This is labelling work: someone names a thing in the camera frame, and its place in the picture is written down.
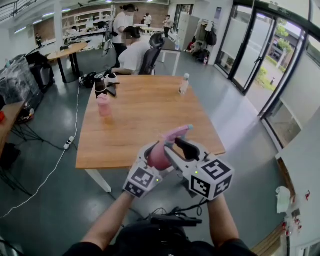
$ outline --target gray floor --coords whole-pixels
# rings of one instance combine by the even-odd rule
[[[79,66],[85,73],[104,70],[104,65],[113,65],[111,52],[101,58],[100,51],[78,54]],[[157,75],[170,75],[175,55],[167,54],[164,64],[157,62]],[[63,146],[75,132],[75,114],[78,82],[64,85],[57,67],[54,67],[56,84],[45,94],[30,126],[52,143]],[[241,238],[253,247],[264,239],[282,220],[276,214],[276,193],[283,180],[274,159],[276,149],[257,118],[257,113],[247,98],[212,66],[195,63],[187,54],[180,56],[177,75],[190,73],[190,84],[202,103],[205,112],[214,124],[226,149],[222,158],[236,170],[233,185],[226,192],[226,199],[235,219]],[[90,89],[80,89],[78,144]],[[14,135],[9,141],[19,142]],[[46,176],[54,169],[62,152],[38,141],[19,146],[21,155],[11,172],[31,192],[35,193]],[[113,202],[83,170],[76,170],[77,152],[69,149],[62,158],[56,172],[49,178],[39,194],[9,216],[0,219],[0,236],[21,244],[26,255],[57,256],[78,242],[95,219]],[[111,184],[112,193],[121,193],[126,179],[126,170],[101,171]],[[172,173],[145,199],[136,200],[133,208],[143,216],[163,207],[188,207],[200,201],[191,199],[179,185],[180,178]],[[28,197],[12,191],[0,180],[0,216]],[[196,211],[188,212],[196,217]],[[124,224],[137,219],[130,212]],[[203,224],[187,228],[192,241],[211,243],[207,209],[203,207],[200,217]]]

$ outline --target white cable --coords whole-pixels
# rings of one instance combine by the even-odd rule
[[[78,87],[78,94],[77,94],[77,104],[76,104],[76,114],[75,114],[75,134],[74,134],[74,136],[73,136],[74,138],[77,136],[77,132],[78,132],[77,123],[78,123],[79,92],[80,92],[80,85],[79,85],[79,87]],[[24,204],[26,204],[27,202],[29,202],[32,198],[34,198],[34,197],[38,194],[38,192],[39,192],[39,190],[41,189],[41,187],[47,182],[47,180],[49,179],[49,177],[56,171],[56,169],[57,169],[57,167],[58,167],[58,165],[59,165],[62,157],[64,156],[65,152],[66,152],[66,150],[63,151],[62,155],[60,156],[59,161],[58,161],[58,162],[56,163],[56,165],[55,165],[55,168],[54,168],[53,171],[48,175],[48,177],[46,177],[45,181],[39,186],[39,188],[37,189],[36,193],[35,193],[33,196],[31,196],[27,201],[23,202],[22,204],[20,204],[20,205],[18,205],[18,206],[16,206],[16,207],[11,208],[11,210],[10,210],[6,215],[0,217],[0,219],[3,219],[3,218],[5,218],[5,217],[7,217],[7,216],[12,212],[12,210],[17,209],[17,208],[23,206]]]

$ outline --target black office chair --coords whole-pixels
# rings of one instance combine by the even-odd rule
[[[165,45],[163,34],[164,32],[155,33],[153,36],[151,36],[149,42],[153,48],[145,53],[139,75],[152,75],[152,71],[155,69],[156,61]]]

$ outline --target pink spray bottle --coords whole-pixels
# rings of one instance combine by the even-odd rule
[[[169,168],[171,166],[171,163],[165,155],[165,145],[168,147],[173,147],[176,138],[184,138],[187,132],[189,130],[192,130],[193,128],[194,127],[192,124],[184,125],[162,135],[164,140],[160,141],[151,151],[148,157],[148,165],[150,167],[155,167],[159,171],[163,171]]]

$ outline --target black sleeve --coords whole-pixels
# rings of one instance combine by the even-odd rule
[[[219,249],[221,256],[256,256],[240,239],[225,242]]]
[[[74,244],[63,256],[101,256],[103,251],[99,246],[91,242]]]

